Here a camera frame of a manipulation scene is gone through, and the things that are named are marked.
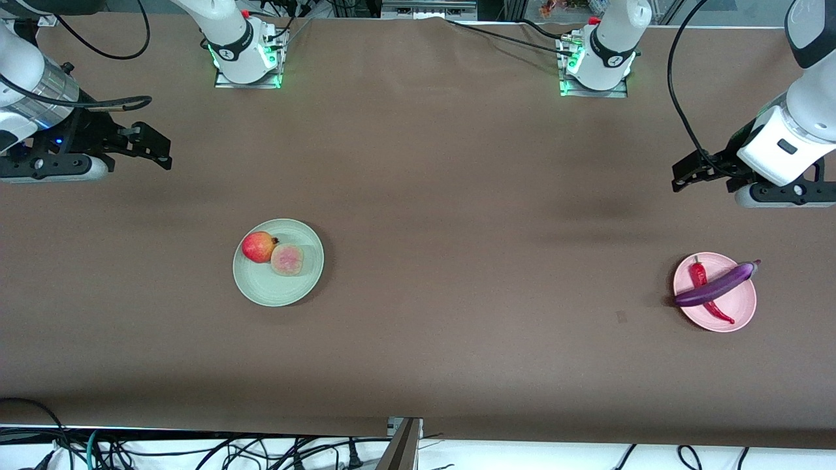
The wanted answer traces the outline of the grey metal device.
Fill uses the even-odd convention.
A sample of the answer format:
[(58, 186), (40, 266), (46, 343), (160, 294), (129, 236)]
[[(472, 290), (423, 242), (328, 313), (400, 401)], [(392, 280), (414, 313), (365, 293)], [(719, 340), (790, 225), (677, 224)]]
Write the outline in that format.
[(379, 9), (382, 19), (478, 19), (477, 0), (381, 0)]

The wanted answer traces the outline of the brown table cover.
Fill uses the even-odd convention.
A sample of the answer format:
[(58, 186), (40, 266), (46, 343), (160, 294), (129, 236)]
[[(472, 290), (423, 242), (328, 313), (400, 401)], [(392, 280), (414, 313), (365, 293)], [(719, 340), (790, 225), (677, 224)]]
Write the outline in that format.
[[(98, 99), (151, 95), (169, 172), (0, 183), (0, 398), (68, 426), (836, 448), (836, 208), (671, 190), (690, 151), (648, 30), (626, 99), (562, 97), (555, 57), (424, 20), (296, 21), (283, 86), (217, 89), (186, 15), (114, 61), (39, 45)], [(255, 304), (239, 241), (278, 218), (325, 251)], [(738, 331), (693, 325), (675, 268), (752, 275)]]

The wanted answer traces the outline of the pale green round plate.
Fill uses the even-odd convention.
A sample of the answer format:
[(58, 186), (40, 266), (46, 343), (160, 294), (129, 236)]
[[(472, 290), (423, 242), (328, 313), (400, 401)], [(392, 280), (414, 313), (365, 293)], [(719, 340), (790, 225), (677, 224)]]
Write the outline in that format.
[(247, 259), (241, 251), (242, 239), (233, 258), (233, 279), (239, 291), (255, 304), (268, 307), (289, 306), (313, 291), (325, 269), (325, 248), (319, 235), (307, 224), (290, 218), (261, 223), (248, 233), (257, 231), (271, 233), (280, 243), (301, 247), (304, 267), (293, 277), (278, 275), (270, 263), (256, 264)]

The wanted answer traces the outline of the red chili pepper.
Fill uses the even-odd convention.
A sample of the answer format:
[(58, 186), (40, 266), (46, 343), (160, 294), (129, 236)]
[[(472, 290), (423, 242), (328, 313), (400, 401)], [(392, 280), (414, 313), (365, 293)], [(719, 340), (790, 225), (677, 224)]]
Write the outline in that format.
[[(693, 286), (696, 288), (707, 285), (707, 271), (705, 271), (704, 265), (699, 261), (698, 256), (694, 256), (693, 261), (693, 264), (688, 268)], [(735, 324), (735, 319), (726, 315), (713, 301), (708, 301), (707, 303), (702, 304), (702, 307), (704, 307), (714, 318), (722, 319), (722, 321), (725, 321), (728, 324)]]

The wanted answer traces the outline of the brown post with bracket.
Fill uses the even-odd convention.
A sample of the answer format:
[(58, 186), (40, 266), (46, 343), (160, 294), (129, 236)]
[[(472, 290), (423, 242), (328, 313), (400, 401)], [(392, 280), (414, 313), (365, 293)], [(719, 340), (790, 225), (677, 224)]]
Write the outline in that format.
[(391, 440), (374, 470), (416, 470), (423, 419), (392, 416), (387, 429)]

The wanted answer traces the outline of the purple eggplant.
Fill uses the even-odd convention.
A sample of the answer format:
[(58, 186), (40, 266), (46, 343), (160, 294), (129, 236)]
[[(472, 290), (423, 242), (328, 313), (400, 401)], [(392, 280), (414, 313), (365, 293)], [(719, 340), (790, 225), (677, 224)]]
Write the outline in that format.
[(762, 260), (756, 259), (752, 262), (738, 264), (718, 279), (707, 281), (704, 285), (690, 291), (676, 294), (673, 302), (680, 307), (702, 306), (702, 304), (712, 302), (749, 280), (758, 271), (761, 263)]

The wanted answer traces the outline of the green and pink peach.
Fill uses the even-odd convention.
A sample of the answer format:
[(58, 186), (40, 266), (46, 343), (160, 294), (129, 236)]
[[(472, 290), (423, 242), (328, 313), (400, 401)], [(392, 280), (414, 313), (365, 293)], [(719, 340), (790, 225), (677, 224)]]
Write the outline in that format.
[(272, 251), (270, 265), (278, 275), (296, 276), (304, 267), (304, 250), (295, 244), (280, 243)]

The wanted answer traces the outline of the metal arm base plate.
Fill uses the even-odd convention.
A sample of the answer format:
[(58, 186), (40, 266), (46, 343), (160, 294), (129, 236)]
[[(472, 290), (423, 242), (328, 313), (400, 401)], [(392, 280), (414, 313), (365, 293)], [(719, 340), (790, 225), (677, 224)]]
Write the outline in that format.
[(559, 52), (570, 52), (569, 56), (561, 54), (556, 56), (561, 96), (621, 99), (629, 95), (627, 77), (629, 76), (630, 68), (626, 69), (625, 74), (614, 88), (594, 90), (584, 86), (579, 82), (577, 77), (570, 74), (570, 69), (580, 62), (580, 59), (582, 59), (585, 53), (581, 37), (573, 33), (572, 35), (568, 33), (567, 35), (561, 35), (559, 39), (555, 40), (555, 46)]
[(284, 43), (258, 35), (250, 23), (244, 35), (232, 44), (208, 43), (217, 68), (217, 88), (278, 89), (285, 63)]

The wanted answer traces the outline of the pink round plate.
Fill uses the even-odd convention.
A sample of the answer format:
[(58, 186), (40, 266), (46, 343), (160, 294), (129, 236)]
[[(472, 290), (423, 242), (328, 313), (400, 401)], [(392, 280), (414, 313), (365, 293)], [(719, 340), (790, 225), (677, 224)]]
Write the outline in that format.
[[(707, 271), (708, 280), (718, 279), (737, 265), (737, 262), (720, 253), (701, 252), (690, 254), (679, 262), (671, 281), (672, 294), (680, 294), (693, 289), (692, 278), (689, 274), (690, 265), (698, 258)], [(756, 311), (756, 289), (752, 280), (746, 280), (727, 294), (715, 300), (719, 310), (734, 323), (713, 316), (703, 306), (681, 307), (679, 310), (693, 325), (702, 330), (716, 333), (731, 333), (744, 328), (754, 317)]]

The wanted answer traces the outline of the red pomegranate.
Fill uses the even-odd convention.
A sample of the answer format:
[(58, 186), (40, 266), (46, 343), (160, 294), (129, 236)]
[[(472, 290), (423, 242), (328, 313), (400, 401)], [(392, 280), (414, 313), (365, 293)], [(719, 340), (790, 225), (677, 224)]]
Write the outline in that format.
[(266, 231), (248, 233), (241, 243), (242, 254), (256, 264), (268, 264), (280, 239)]

